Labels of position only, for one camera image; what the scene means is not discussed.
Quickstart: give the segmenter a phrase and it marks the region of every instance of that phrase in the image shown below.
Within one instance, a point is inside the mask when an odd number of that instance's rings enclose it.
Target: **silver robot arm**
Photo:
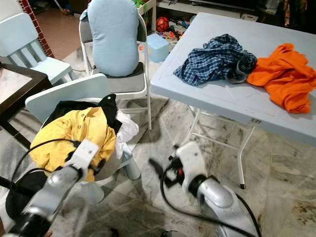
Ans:
[[[33,196],[15,226],[4,237],[43,237],[70,189],[86,177],[98,150],[96,144],[82,141],[64,167],[47,178],[44,187]]]
[[[199,205],[210,217],[217,217],[232,226],[257,236],[251,219],[241,209],[236,194],[223,186],[215,177],[207,178],[205,161],[196,142],[189,142],[176,151],[185,178],[182,184],[186,192],[196,196]],[[221,237],[243,237],[244,235],[220,226]]]

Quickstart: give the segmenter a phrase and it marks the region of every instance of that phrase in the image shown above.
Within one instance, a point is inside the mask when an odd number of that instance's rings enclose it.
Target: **dark wooden table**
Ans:
[[[0,101],[0,126],[10,133],[19,143],[21,143],[25,148],[29,149],[31,142],[27,140],[22,134],[19,133],[10,123],[10,119],[25,107],[26,98],[31,95],[37,94],[42,90],[49,89],[52,87],[48,77],[44,73],[34,71],[27,68],[22,68],[9,64],[1,64],[0,71],[7,69],[9,71],[15,72],[20,75],[27,76],[31,78],[28,82],[23,84],[19,89],[9,92],[10,96],[4,101]]]

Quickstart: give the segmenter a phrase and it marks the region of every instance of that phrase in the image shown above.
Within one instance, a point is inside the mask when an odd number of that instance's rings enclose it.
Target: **white plastic chair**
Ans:
[[[66,74],[69,74],[71,80],[77,79],[68,63],[45,55],[37,40],[38,36],[31,18],[26,13],[0,21],[1,60],[45,73],[52,84]]]
[[[108,94],[110,94],[108,79],[103,74],[95,74],[32,95],[26,99],[25,106],[30,113],[44,123],[54,111],[56,105],[62,100],[87,99],[88,101],[99,102]],[[123,148],[120,168],[124,168],[130,179],[137,179],[141,175],[132,152],[126,144]],[[85,187],[87,193],[90,193],[89,198],[94,202],[99,202],[103,199],[104,193],[95,182],[84,183],[82,186]]]
[[[151,104],[150,104],[150,91],[149,91],[149,77],[148,77],[148,48],[147,48],[147,30],[144,19],[138,14],[139,25],[137,32],[137,40],[143,42],[143,48],[145,53],[145,63],[139,62],[135,71],[126,77],[111,77],[106,75],[110,80],[111,93],[117,95],[117,99],[138,99],[147,98],[147,107],[122,109],[123,112],[128,114],[139,113],[144,110],[148,112],[148,129],[152,129],[152,117],[151,117]],[[81,48],[83,53],[83,60],[87,75],[99,73],[98,69],[92,69],[91,63],[86,53],[85,43],[92,42],[92,33],[89,26],[88,17],[85,17],[79,23],[79,34],[81,41]]]

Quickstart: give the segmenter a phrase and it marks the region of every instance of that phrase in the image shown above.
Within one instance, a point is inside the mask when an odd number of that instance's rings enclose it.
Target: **glass tabletop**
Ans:
[[[0,104],[30,80],[32,78],[25,75],[4,68],[0,69]]]

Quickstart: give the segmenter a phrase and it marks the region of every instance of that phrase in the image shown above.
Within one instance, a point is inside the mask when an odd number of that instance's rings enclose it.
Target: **black cable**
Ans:
[[[34,169],[30,169],[28,172],[26,172],[22,177],[32,173],[33,171],[37,171],[37,170],[42,170],[42,171],[46,171],[46,172],[49,172],[51,173],[51,171],[47,170],[47,169],[44,169],[44,168],[34,168]]]
[[[251,219],[253,221],[253,224],[255,225],[258,237],[261,237],[260,228],[259,228],[258,222],[257,222],[256,217],[253,214],[252,210],[250,209],[250,207],[248,206],[246,201],[241,196],[239,196],[237,193],[235,193],[235,194],[236,194],[237,198],[242,202],[242,204],[246,207],[246,209],[249,212],[249,215],[250,215],[250,217],[251,217]]]
[[[228,223],[225,223],[225,222],[222,222],[220,220],[218,220],[217,218],[211,218],[211,217],[206,217],[206,216],[203,216],[203,215],[198,215],[198,214],[193,214],[193,213],[189,213],[189,212],[186,212],[186,211],[183,211],[183,210],[180,210],[178,208],[176,208],[175,206],[173,206],[168,200],[167,200],[167,197],[164,193],[164,179],[166,178],[166,175],[167,175],[167,171],[171,170],[172,169],[172,166],[169,166],[162,174],[161,176],[161,179],[160,179],[160,191],[161,191],[161,195],[162,195],[162,198],[163,200],[168,204],[168,206],[170,206],[173,210],[179,212],[179,213],[182,213],[184,215],[188,215],[188,216],[191,216],[191,217],[195,217],[195,218],[199,218],[201,220],[204,220],[204,221],[209,221],[209,222],[212,222],[212,223],[215,223],[215,224],[218,224],[218,225],[222,225],[222,226],[225,226],[227,228],[230,228],[242,235],[245,235],[247,237],[256,237],[254,236],[253,234],[247,232],[247,231],[244,231],[242,229],[239,229],[235,226],[232,226]]]
[[[85,72],[85,70],[77,70],[77,69],[73,69],[76,72]]]
[[[37,144],[36,146],[32,147],[31,149],[29,149],[23,156],[22,158],[19,160],[19,162],[17,163],[15,169],[14,169],[14,172],[13,172],[13,175],[12,175],[12,178],[11,178],[11,181],[14,182],[14,178],[16,176],[16,172],[18,171],[18,169],[20,168],[21,164],[22,164],[22,161],[25,159],[25,157],[28,155],[28,153],[30,153],[32,150],[36,149],[37,147],[40,147],[42,145],[45,145],[47,143],[50,143],[50,142],[56,142],[56,141],[69,141],[69,142],[72,142],[74,143],[75,141],[72,141],[70,139],[64,139],[64,138],[58,138],[58,139],[52,139],[52,140],[49,140],[49,141],[46,141],[46,142],[42,142],[42,143],[39,143]]]

